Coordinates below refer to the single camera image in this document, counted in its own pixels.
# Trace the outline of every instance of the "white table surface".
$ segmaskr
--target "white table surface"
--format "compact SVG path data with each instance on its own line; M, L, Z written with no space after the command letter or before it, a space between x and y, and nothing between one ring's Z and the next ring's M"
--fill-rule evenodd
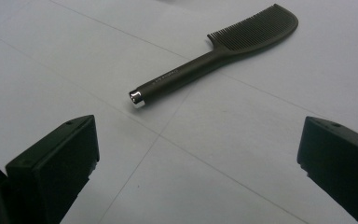
M274 3L299 19L280 45L132 108ZM101 160L62 224L356 223L296 154L306 116L358 132L358 1L0 0L0 168L88 114Z

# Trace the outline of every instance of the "comb teeth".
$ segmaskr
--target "comb teeth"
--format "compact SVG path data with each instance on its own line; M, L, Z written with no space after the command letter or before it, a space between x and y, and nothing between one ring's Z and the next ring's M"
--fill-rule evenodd
M240 50L265 43L291 26L296 26L296 17L275 4L209 37L230 50Z

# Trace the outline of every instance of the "comb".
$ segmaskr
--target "comb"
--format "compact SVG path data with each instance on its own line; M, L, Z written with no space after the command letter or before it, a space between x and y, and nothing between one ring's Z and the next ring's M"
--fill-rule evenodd
M208 35L213 50L157 77L129 93L139 108L185 84L238 59L267 49L289 36L298 19L287 9L273 5L244 21Z

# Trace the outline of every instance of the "silver metal end cap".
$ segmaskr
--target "silver metal end cap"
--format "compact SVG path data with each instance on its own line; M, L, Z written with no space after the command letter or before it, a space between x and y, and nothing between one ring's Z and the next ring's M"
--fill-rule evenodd
M137 90L130 91L130 98L135 108L140 108L145 105L145 101L144 98L142 98L142 94Z

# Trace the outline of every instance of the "black comb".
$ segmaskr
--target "black comb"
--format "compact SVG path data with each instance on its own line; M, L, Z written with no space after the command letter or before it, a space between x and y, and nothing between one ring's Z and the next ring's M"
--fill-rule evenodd
M130 92L135 107L148 104L224 64L266 49L289 36L298 26L296 16L273 5L251 18L208 35L213 50Z

